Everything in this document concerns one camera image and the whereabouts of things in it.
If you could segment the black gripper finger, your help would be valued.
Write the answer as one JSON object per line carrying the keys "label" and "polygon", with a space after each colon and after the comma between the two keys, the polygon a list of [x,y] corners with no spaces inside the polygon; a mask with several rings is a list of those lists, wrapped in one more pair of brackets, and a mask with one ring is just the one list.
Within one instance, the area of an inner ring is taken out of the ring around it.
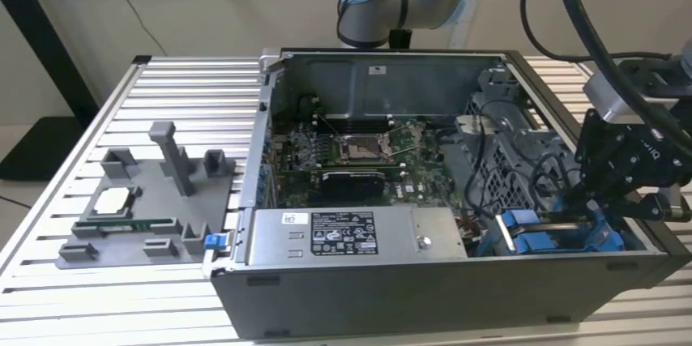
{"label": "black gripper finger", "polygon": [[632,153],[624,129],[624,125],[605,122],[596,109],[586,110],[574,151],[578,181],[561,194],[562,211],[582,211],[589,200],[600,205],[617,202],[632,190],[625,181]]}
{"label": "black gripper finger", "polygon": [[662,194],[649,193],[644,197],[629,194],[602,199],[598,205],[610,216],[636,220],[676,220],[670,202]]}

